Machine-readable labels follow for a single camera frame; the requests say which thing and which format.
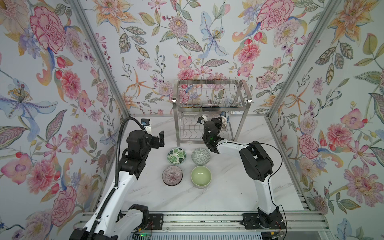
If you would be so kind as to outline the purple ribbed bowl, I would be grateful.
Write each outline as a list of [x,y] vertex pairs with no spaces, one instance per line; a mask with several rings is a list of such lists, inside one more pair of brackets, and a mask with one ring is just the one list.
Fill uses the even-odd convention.
[[162,173],[162,180],[167,186],[176,186],[183,179],[183,171],[178,166],[168,166]]

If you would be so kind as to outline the brown white patterned bowl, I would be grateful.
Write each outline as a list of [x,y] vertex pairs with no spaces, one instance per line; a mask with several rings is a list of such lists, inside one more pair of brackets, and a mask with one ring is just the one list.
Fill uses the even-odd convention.
[[227,119],[222,116],[221,132],[225,132],[226,130],[227,130]]

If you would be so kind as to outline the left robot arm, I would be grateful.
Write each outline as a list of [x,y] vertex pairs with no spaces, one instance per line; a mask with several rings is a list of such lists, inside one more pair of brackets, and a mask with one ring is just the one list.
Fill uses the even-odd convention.
[[82,229],[76,229],[71,240],[125,240],[132,232],[139,232],[149,225],[147,206],[134,204],[122,214],[125,198],[138,181],[152,149],[164,147],[164,132],[152,136],[143,130],[132,131],[127,137],[109,193],[102,200],[95,214]]

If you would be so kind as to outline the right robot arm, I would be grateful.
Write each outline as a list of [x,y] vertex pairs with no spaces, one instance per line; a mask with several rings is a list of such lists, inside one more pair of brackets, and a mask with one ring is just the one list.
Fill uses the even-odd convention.
[[207,120],[206,116],[198,118],[198,123],[204,126],[203,137],[206,147],[215,154],[222,154],[240,159],[244,169],[256,187],[258,196],[257,213],[242,214],[242,225],[247,230],[285,230],[287,228],[283,207],[274,201],[271,189],[274,163],[263,143],[253,141],[242,144],[228,141],[220,137],[223,121],[221,118]]

